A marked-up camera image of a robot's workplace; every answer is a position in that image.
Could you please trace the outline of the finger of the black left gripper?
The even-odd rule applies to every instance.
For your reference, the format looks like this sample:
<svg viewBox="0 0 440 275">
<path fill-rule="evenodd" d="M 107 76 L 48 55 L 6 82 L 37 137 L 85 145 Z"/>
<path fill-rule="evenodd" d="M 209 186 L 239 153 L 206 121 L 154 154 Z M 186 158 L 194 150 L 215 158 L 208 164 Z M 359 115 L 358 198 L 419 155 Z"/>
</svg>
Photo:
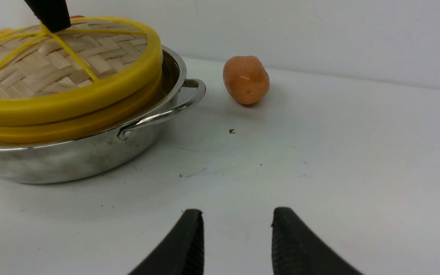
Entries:
<svg viewBox="0 0 440 275">
<path fill-rule="evenodd" d="M 71 20 L 66 0 L 25 0 L 25 2 L 51 33 L 70 28 Z"/>
</svg>

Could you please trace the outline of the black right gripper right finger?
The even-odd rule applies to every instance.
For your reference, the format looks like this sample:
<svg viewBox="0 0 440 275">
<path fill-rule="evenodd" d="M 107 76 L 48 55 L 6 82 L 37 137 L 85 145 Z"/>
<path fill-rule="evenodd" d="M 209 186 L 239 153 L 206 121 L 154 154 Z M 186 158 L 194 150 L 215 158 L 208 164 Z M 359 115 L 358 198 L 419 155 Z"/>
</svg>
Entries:
<svg viewBox="0 0 440 275">
<path fill-rule="evenodd" d="M 274 209 L 271 228 L 271 263 L 275 275 L 361 275 L 291 208 Z"/>
</svg>

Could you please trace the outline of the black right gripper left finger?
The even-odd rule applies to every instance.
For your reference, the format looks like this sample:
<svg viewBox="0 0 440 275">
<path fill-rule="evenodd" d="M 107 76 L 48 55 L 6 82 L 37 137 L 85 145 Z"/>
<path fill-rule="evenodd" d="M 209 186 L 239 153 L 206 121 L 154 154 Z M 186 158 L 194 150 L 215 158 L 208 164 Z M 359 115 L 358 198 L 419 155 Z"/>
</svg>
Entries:
<svg viewBox="0 0 440 275">
<path fill-rule="evenodd" d="M 202 212 L 187 209 L 157 247 L 130 275 L 203 275 L 205 266 Z"/>
</svg>

